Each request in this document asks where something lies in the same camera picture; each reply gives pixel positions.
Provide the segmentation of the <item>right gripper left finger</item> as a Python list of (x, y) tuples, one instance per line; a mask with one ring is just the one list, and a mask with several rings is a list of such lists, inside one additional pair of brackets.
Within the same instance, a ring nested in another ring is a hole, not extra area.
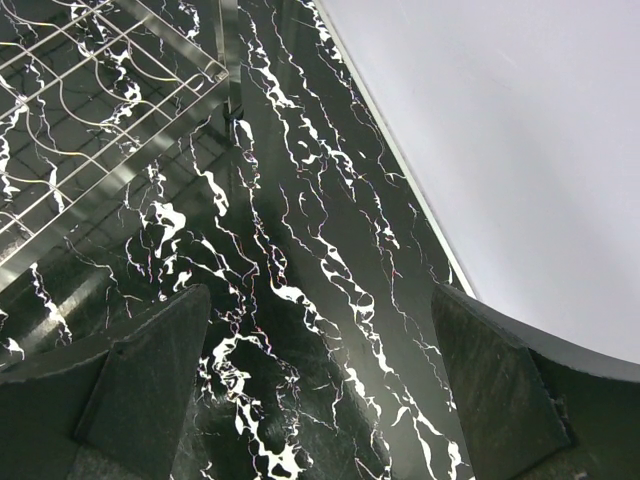
[(210, 315), (191, 286), (1, 372), (4, 479), (166, 479)]

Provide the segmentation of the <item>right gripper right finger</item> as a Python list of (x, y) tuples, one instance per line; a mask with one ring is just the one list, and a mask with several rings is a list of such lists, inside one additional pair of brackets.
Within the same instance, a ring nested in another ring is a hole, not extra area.
[(431, 315), (478, 479), (636, 479), (639, 367), (450, 286)]

